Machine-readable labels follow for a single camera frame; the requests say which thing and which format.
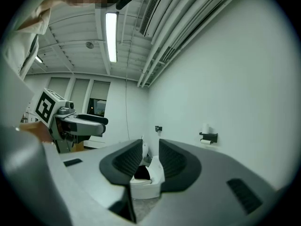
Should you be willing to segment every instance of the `ceiling light fixture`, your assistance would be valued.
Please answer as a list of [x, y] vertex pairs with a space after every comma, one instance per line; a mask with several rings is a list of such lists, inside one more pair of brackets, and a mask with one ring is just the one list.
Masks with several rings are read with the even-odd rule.
[[43, 63], [43, 60], [39, 56], [36, 56], [36, 60], [38, 60], [40, 63]]
[[113, 63], [117, 63], [117, 19], [118, 13], [107, 13], [105, 15], [109, 59]]

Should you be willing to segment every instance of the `cable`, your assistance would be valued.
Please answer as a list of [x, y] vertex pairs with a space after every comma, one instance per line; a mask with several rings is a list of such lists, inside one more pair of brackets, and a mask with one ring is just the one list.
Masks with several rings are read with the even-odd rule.
[[[123, 40], [123, 41], [130, 41], [130, 42], [132, 42], [131, 40]], [[121, 43], [121, 41], [117, 41], [117, 43]]]
[[[129, 49], [128, 56], [127, 56], [127, 71], [128, 71], [128, 62], [129, 62], [130, 54], [131, 54], [131, 50], [132, 50], [132, 43], [133, 42], [131, 41], [130, 49]], [[127, 75], [126, 75], [126, 118], [127, 118]], [[130, 140], [130, 134], [128, 131], [128, 122], [127, 122], [127, 136], [128, 136], [128, 140]]]

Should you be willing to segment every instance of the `toilet paper holder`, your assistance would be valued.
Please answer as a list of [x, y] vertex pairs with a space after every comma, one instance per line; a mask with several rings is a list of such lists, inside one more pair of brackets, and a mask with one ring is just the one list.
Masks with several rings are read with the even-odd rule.
[[201, 140], [208, 140], [208, 141], [212, 141], [213, 143], [217, 143], [218, 133], [216, 133], [216, 134], [203, 134], [202, 132], [200, 132], [200, 135], [203, 136], [203, 139], [201, 139]]
[[155, 126], [155, 131], [156, 131], [156, 132], [162, 131], [162, 127], [161, 127], [161, 126]]

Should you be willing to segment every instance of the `ceiling duct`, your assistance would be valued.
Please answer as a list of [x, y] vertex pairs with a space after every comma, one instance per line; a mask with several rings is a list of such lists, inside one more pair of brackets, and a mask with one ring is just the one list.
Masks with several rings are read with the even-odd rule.
[[149, 0], [140, 26], [140, 33], [153, 37], [165, 11], [172, 0]]

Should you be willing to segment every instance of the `ceiling beam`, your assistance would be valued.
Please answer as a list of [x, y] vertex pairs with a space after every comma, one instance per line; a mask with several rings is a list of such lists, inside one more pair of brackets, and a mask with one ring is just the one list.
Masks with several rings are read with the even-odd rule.
[[108, 60], [107, 57], [107, 50], [104, 46], [104, 38], [105, 36], [105, 30], [104, 30], [104, 22], [105, 22], [105, 9], [101, 9], [101, 8], [95, 8], [95, 22], [96, 22], [96, 30], [97, 30], [97, 37], [99, 40], [99, 48], [100, 48], [100, 53], [102, 55], [103, 58], [103, 63], [104, 63], [104, 67], [105, 70], [107, 72], [108, 75], [111, 74], [111, 63]]
[[66, 68], [71, 73], [73, 73], [72, 72], [73, 65], [71, 64], [71, 62], [69, 61], [69, 59], [67, 58], [65, 53], [62, 51], [61, 47], [57, 44], [57, 41], [56, 41], [55, 37], [53, 36], [49, 27], [46, 29], [45, 39], [48, 42], [48, 44], [51, 45], [52, 50], [56, 53], [56, 55], [62, 61], [62, 63], [66, 66]]
[[[67, 71], [53, 71], [53, 72], [45, 72], [45, 73], [40, 73], [40, 72], [30, 72], [29, 74], [46, 74], [46, 73], [70, 73]], [[107, 75], [107, 74], [102, 74], [102, 73], [91, 73], [91, 72], [73, 72], [74, 74], [91, 74], [91, 75], [100, 75], [100, 76], [107, 76], [107, 77], [112, 77], [112, 78], [118, 78], [118, 79], [126, 79], [126, 77], [122, 77], [122, 76], [116, 76], [116, 75]], [[131, 78], [127, 78], [128, 81], [136, 81], [138, 82], [138, 80], [135, 79], [131, 79]]]
[[[121, 46], [125, 46], [125, 47], [131, 47], [131, 44], [127, 44], [127, 43], [121, 43], [121, 42], [118, 42], [119, 45]], [[137, 46], [137, 45], [132, 45], [132, 48], [137, 48], [137, 49], [143, 49], [143, 50], [146, 50], [147, 52], [150, 52], [151, 48], [145, 48], [145, 47], [142, 47], [142, 46]]]
[[51, 46], [53, 51], [56, 53], [56, 55], [59, 57], [59, 59], [62, 61], [62, 63], [66, 66], [66, 68], [73, 73], [73, 64], [69, 61], [67, 56], [62, 51], [61, 47], [58, 44], [54, 44]]
[[[86, 42], [91, 42], [93, 44], [97, 44], [99, 41], [102, 41], [102, 40], [74, 40], [74, 41], [67, 41], [67, 42], [61, 42], [61, 43], [55, 43], [55, 44], [58, 44], [59, 46], [86, 44]], [[52, 45], [54, 45], [54, 44], [41, 47], [41, 48], [39, 48], [39, 50], [51, 48]]]
[[72, 16], [70, 16], [70, 14], [67, 14], [63, 17], [59, 17], [57, 19], [51, 20], [51, 23], [49, 23], [49, 26], [51, 26], [55, 23], [61, 22], [65, 19], [70, 19], [70, 18], [79, 17], [79, 16], [87, 16], [87, 15], [94, 15], [94, 11], [76, 12], [76, 13], [72, 14]]
[[33, 62], [37, 67], [39, 67], [42, 71], [46, 72], [47, 67], [43, 63], [36, 63], [35, 61]]

